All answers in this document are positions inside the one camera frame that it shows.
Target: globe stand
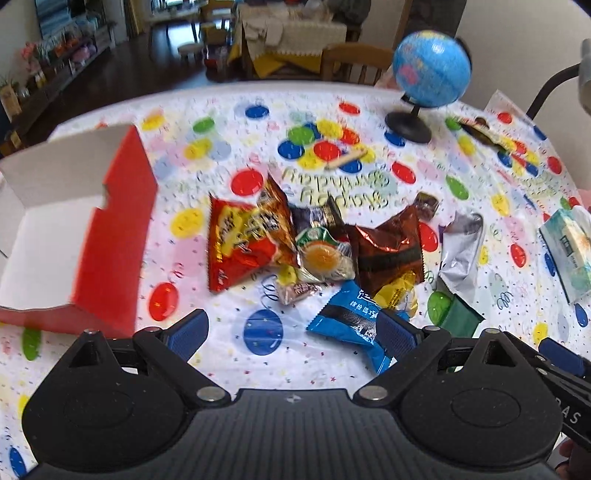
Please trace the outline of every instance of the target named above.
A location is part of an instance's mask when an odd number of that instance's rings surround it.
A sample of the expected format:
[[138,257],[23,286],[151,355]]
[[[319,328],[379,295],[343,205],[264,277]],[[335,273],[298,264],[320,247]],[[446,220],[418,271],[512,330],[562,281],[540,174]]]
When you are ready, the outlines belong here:
[[392,132],[406,140],[420,144],[429,143],[431,129],[418,117],[421,106],[414,103],[407,95],[404,95],[402,100],[413,105],[413,111],[390,112],[385,118],[386,125]]

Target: birthday tablecloth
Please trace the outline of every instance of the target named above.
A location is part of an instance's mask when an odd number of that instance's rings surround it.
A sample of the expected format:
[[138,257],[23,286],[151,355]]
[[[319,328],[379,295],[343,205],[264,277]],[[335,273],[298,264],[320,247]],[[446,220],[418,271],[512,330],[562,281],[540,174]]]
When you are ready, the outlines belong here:
[[[329,285],[295,305],[278,302],[276,272],[264,269],[220,294],[207,289],[209,193],[254,203],[267,174],[291,203],[318,205],[332,194],[345,221],[378,225],[413,202],[419,191],[440,199],[420,224],[426,281],[415,287],[418,327],[438,323],[450,300],[435,292],[439,226],[456,211],[480,212],[486,238],[473,307],[485,318],[476,331],[498,327],[532,346],[551,336],[589,353],[591,301],[569,306],[538,228],[558,208],[579,202],[552,145],[510,102],[486,111],[456,102],[423,110],[428,145],[389,132],[384,116],[406,109],[400,93],[328,83],[237,83],[149,96],[89,113],[52,138],[117,123],[141,133],[159,191],[138,292],[137,329],[168,327],[193,309],[207,311],[209,337],[190,364],[231,393],[250,388],[346,388],[374,373],[355,346],[306,332],[338,291]],[[454,118],[481,117],[513,155],[497,155],[458,129]],[[343,152],[368,153],[335,171]],[[34,466],[20,419],[29,396],[74,337],[0,326],[0,471]]]

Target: wooden floor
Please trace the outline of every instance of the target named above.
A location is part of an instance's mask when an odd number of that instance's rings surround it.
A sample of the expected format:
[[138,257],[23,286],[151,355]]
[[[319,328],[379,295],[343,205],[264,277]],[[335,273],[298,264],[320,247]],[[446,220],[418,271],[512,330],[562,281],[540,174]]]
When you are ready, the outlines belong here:
[[148,36],[141,35],[103,53],[43,113],[26,136],[29,145],[45,141],[62,122],[97,108],[151,93],[212,85],[201,64],[193,58],[185,65],[177,52],[192,42],[191,27],[171,27],[154,33],[153,61],[148,57]]

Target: open cardboard box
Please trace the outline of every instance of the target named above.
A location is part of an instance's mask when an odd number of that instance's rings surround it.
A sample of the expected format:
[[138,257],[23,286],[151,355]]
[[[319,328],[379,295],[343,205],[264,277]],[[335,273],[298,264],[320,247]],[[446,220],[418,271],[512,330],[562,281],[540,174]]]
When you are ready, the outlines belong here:
[[0,322],[133,334],[157,184],[130,125],[0,161]]

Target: green balloon print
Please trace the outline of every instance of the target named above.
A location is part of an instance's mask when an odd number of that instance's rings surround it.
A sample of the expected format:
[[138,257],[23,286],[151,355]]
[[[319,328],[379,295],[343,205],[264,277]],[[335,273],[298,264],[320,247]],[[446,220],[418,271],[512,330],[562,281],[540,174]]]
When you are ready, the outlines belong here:
[[438,327],[441,325],[451,304],[451,298],[444,293],[441,293],[440,291],[434,291],[431,293],[427,300],[427,312],[429,313],[429,318],[433,322],[433,325]]
[[200,118],[193,124],[193,131],[196,134],[204,134],[209,132],[213,127],[215,127],[216,123],[210,116],[206,116],[204,118]]
[[448,116],[445,119],[445,124],[447,125],[448,129],[452,132],[458,131],[462,128],[462,126],[458,122],[456,122],[456,119],[454,119],[451,116]]
[[452,191],[454,197],[459,198],[460,200],[468,199],[470,194],[461,181],[455,177],[452,177],[451,175],[447,175],[445,177],[445,181],[447,182],[447,186]]
[[22,352],[27,360],[35,360],[39,356],[41,346],[41,330],[25,328],[22,333]]
[[570,206],[570,203],[569,203],[569,201],[568,201],[566,198],[564,198],[564,197],[562,197],[562,198],[560,199],[560,206],[561,206],[561,207],[562,207],[564,210],[572,210],[572,209],[573,209],[573,208]]
[[308,127],[294,127],[287,132],[287,138],[294,145],[310,145],[314,143],[314,131]]

